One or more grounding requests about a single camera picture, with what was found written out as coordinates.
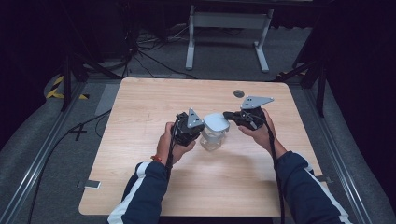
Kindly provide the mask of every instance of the white desk leg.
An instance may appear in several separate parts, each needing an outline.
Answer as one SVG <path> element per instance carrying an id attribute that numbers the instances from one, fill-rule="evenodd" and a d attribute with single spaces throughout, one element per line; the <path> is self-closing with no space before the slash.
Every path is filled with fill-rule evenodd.
<path id="1" fill-rule="evenodd" d="M 187 60 L 186 60 L 186 69 L 192 70 L 192 64 L 194 62 L 194 6 L 190 6 L 190 41 L 189 47 L 187 49 Z"/>
<path id="2" fill-rule="evenodd" d="M 267 18 L 265 18 L 264 24 L 262 26 L 262 38 L 260 39 L 260 42 L 259 41 L 254 42 L 257 57 L 259 58 L 260 66 L 262 67 L 262 71 L 264 73 L 268 73 L 270 71 L 270 69 L 268 68 L 267 61 L 265 60 L 262 46 L 264 45 L 264 40 L 265 40 L 265 37 L 267 36 L 268 28 L 270 27 L 273 13 L 274 13 L 273 9 L 268 10 Z"/>

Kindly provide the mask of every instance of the sleeve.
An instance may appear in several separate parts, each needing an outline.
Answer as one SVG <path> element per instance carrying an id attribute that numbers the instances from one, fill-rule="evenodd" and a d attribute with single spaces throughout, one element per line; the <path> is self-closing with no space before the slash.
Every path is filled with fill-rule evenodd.
<path id="1" fill-rule="evenodd" d="M 328 189 L 308 172 L 308 162 L 291 151 L 278 159 L 282 191 L 296 223 L 350 223 Z"/>
<path id="2" fill-rule="evenodd" d="M 111 212 L 107 223 L 157 223 L 167 187 L 166 169 L 161 163 L 152 161 L 137 164 L 121 203 Z"/>

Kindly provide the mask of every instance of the white lid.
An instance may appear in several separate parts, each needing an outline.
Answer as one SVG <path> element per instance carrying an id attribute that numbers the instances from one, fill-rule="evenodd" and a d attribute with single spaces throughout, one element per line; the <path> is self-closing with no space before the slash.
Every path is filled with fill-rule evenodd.
<path id="1" fill-rule="evenodd" d="M 215 133 L 222 131 L 228 132 L 228 128 L 230 127 L 230 122 L 220 113 L 206 115 L 204 118 L 204 124 L 206 128 Z"/>

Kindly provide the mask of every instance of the person's left hand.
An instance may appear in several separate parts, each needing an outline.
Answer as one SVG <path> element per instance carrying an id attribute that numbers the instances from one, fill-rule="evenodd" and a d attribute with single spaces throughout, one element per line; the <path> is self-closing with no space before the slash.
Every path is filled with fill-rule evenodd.
<path id="1" fill-rule="evenodd" d="M 171 144 L 172 134 L 171 129 L 174 126 L 174 122 L 167 122 L 165 125 L 165 132 L 161 135 L 157 145 L 157 156 L 161 158 L 161 163 L 166 165 L 168 160 L 169 147 Z M 195 146 L 195 141 L 192 141 L 188 146 L 183 147 L 179 144 L 175 144 L 173 149 L 173 164 L 177 163 L 184 153 L 191 151 Z"/>

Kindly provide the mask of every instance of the hand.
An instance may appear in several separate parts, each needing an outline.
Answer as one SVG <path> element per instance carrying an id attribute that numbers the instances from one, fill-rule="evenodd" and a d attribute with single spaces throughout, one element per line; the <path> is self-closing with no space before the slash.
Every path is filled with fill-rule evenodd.
<path id="1" fill-rule="evenodd" d="M 272 122 L 272 119 L 270 118 L 268 112 L 263 109 L 262 110 L 265 115 L 265 119 L 268 123 L 268 126 L 270 127 L 273 135 L 274 135 L 274 144 L 275 144 L 275 151 L 276 151 L 276 157 L 279 158 L 282 156 L 287 150 L 279 143 L 279 141 L 276 139 L 276 132 L 275 132 L 275 127 L 274 123 Z M 258 130 L 252 131 L 249 128 L 245 126 L 239 126 L 238 129 L 244 133 L 247 136 L 250 136 L 254 139 L 254 141 L 259 144 L 261 147 L 265 148 L 271 155 L 271 144 L 270 144 L 270 136 L 268 134 L 268 129 L 265 125 L 262 125 Z"/>
<path id="2" fill-rule="evenodd" d="M 160 157 L 161 163 L 166 165 L 166 161 L 168 160 L 169 155 L 169 147 L 171 144 L 172 134 L 171 129 L 174 126 L 174 122 L 167 122 L 165 125 L 165 132 L 161 135 L 160 140 L 157 145 L 157 156 Z M 191 151 L 195 146 L 195 141 L 192 141 L 188 146 L 183 147 L 179 144 L 175 144 L 173 149 L 173 164 L 177 163 L 184 153 Z"/>

